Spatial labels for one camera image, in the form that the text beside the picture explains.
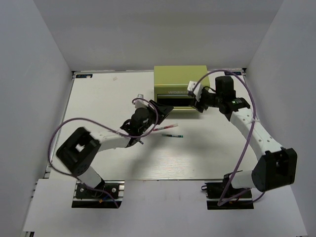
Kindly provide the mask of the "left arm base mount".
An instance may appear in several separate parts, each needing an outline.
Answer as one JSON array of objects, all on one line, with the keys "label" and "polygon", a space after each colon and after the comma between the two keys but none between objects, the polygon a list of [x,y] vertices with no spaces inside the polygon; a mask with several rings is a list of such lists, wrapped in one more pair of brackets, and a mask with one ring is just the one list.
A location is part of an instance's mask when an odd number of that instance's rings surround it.
[{"label": "left arm base mount", "polygon": [[101,189],[106,193],[90,190],[84,184],[77,182],[72,208],[119,208],[123,200],[124,181],[106,181]]}]

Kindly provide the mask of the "left corner label sticker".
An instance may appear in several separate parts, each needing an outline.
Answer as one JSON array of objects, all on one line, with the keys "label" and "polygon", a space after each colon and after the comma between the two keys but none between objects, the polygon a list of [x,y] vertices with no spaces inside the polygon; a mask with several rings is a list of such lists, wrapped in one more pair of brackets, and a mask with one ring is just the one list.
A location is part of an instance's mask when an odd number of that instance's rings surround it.
[{"label": "left corner label sticker", "polygon": [[87,78],[92,78],[93,74],[77,74],[76,78],[77,79],[87,79]]}]

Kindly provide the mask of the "corner label sticker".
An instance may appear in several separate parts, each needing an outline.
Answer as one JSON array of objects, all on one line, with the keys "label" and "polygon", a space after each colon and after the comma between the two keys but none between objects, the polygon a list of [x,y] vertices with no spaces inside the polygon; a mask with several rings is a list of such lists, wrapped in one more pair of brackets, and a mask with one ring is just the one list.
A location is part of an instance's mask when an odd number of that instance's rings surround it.
[{"label": "corner label sticker", "polygon": [[77,74],[76,78],[77,79],[87,79],[87,78],[92,78],[93,74]]},{"label": "corner label sticker", "polygon": [[242,72],[238,72],[238,71],[224,72],[224,74],[225,74],[226,76],[233,76],[233,75],[242,76]]}]

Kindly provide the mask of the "red refill pen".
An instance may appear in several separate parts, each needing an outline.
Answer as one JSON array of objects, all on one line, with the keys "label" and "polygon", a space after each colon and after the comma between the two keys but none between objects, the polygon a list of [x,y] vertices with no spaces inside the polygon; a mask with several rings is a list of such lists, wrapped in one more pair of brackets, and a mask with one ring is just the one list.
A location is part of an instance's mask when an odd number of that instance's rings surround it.
[{"label": "red refill pen", "polygon": [[171,124],[171,125],[167,125],[163,127],[158,127],[158,128],[155,128],[153,131],[160,131],[160,130],[170,129],[174,127],[178,127],[178,124]]}]

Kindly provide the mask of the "right corner label sticker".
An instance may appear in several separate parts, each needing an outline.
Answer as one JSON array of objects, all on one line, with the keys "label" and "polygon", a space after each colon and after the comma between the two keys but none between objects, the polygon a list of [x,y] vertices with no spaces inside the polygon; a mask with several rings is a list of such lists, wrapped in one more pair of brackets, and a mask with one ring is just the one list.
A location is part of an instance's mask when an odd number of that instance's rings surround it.
[{"label": "right corner label sticker", "polygon": [[226,76],[233,76],[233,75],[242,76],[242,72],[238,72],[238,71],[224,72],[224,74],[225,74]]}]

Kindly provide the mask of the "green metal drawer toolbox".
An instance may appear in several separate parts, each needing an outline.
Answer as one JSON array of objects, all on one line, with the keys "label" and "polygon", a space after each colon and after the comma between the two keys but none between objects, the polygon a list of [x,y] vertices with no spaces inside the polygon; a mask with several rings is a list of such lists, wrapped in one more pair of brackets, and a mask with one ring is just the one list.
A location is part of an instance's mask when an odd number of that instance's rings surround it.
[{"label": "green metal drawer toolbox", "polygon": [[190,81],[198,81],[206,73],[205,65],[154,66],[154,101],[173,106],[173,113],[196,113],[187,87]]}]

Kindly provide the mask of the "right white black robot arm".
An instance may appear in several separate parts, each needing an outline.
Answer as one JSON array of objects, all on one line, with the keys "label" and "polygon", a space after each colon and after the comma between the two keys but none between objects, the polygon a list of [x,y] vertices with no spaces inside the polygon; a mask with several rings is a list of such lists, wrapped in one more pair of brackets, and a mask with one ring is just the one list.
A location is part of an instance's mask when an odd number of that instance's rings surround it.
[{"label": "right white black robot arm", "polygon": [[252,170],[227,174],[223,192],[234,197],[241,189],[256,188],[266,192],[293,184],[297,165],[295,150],[277,142],[255,119],[249,103],[236,96],[234,81],[230,76],[217,77],[215,85],[216,90],[211,93],[195,82],[191,88],[195,98],[193,107],[201,113],[209,107],[219,109],[247,139],[258,160]]}]

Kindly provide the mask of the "green refill pen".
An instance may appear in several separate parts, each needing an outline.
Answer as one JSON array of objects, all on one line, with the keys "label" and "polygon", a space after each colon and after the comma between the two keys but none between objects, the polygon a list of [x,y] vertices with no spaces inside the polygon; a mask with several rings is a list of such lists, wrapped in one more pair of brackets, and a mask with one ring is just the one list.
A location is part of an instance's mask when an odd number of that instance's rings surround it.
[{"label": "green refill pen", "polygon": [[173,138],[183,138],[183,135],[175,135],[175,134],[162,134],[163,137],[173,137]]}]

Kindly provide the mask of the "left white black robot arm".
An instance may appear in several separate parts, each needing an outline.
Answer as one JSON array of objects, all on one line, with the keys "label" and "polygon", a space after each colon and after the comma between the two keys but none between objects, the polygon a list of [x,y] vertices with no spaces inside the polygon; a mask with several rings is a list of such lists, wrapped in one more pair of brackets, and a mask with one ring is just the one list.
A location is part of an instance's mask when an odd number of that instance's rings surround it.
[{"label": "left white black robot arm", "polygon": [[91,119],[83,118],[85,121],[105,128],[114,135],[93,133],[85,127],[79,127],[56,152],[56,156],[68,169],[70,175],[85,185],[93,197],[103,194],[105,184],[102,177],[91,166],[97,153],[116,148],[129,148],[137,143],[142,143],[141,139],[149,135],[174,109],[171,105],[162,105],[140,97],[133,99],[132,103],[135,105],[135,112],[120,127],[126,132],[125,134]]}]

